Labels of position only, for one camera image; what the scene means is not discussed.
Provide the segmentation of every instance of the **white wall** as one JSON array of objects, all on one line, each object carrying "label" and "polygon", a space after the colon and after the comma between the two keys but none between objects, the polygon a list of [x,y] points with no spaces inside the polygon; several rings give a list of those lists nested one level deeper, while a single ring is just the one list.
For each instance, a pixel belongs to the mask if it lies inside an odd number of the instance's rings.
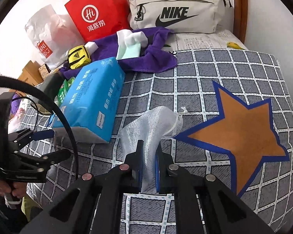
[{"label": "white wall", "polygon": [[[293,15],[280,0],[248,0],[245,45],[275,55],[293,101]],[[287,231],[291,220],[284,226]]]}]

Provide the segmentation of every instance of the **nike swoosh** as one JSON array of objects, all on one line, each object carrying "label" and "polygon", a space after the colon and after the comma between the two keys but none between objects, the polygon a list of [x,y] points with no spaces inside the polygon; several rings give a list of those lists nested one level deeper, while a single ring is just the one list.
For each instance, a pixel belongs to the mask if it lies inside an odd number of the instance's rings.
[{"label": "nike swoosh", "polygon": [[158,18],[156,19],[155,21],[155,26],[156,27],[159,27],[159,26],[162,26],[162,27],[168,27],[168,26],[171,26],[175,23],[178,23],[180,21],[183,21],[183,20],[186,20],[188,18],[192,18],[192,17],[195,17],[195,16],[198,16],[198,15],[194,15],[194,16],[189,16],[189,17],[182,17],[182,18],[177,18],[177,19],[174,19],[174,20],[171,20],[171,21],[168,21],[168,22],[162,22],[160,20],[160,15],[158,16]]}]

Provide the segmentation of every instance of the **uniqlo logo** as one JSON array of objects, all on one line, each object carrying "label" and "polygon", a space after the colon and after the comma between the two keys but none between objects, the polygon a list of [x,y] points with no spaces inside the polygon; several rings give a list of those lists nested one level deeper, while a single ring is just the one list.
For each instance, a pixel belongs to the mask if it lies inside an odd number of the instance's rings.
[{"label": "uniqlo logo", "polygon": [[41,41],[37,43],[37,47],[39,48],[40,52],[48,58],[53,52],[52,50],[48,47],[48,45],[45,43],[45,41]]}]

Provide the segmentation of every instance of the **silver screw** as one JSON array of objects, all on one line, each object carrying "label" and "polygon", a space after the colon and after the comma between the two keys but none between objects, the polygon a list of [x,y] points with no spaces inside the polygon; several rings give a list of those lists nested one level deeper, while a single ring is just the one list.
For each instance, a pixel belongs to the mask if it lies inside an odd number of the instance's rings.
[{"label": "silver screw", "polygon": [[213,174],[207,174],[206,175],[206,180],[210,181],[210,182],[213,182],[213,181],[216,180],[216,177]]},{"label": "silver screw", "polygon": [[85,173],[81,177],[83,180],[90,180],[92,179],[92,174],[91,173]]},{"label": "silver screw", "polygon": [[173,164],[170,164],[168,168],[172,171],[176,171],[178,170],[179,166],[173,163]]},{"label": "silver screw", "polygon": [[123,163],[119,166],[119,168],[122,170],[122,171],[127,171],[129,169],[129,165],[126,164],[126,163]]}]

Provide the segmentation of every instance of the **wooden headboard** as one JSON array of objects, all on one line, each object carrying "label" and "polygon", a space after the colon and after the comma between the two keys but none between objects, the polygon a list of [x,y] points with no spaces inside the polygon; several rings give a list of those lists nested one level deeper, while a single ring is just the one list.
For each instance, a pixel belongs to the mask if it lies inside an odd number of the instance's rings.
[{"label": "wooden headboard", "polygon": [[242,43],[245,41],[247,28],[247,8],[247,0],[234,0],[233,34]]}]

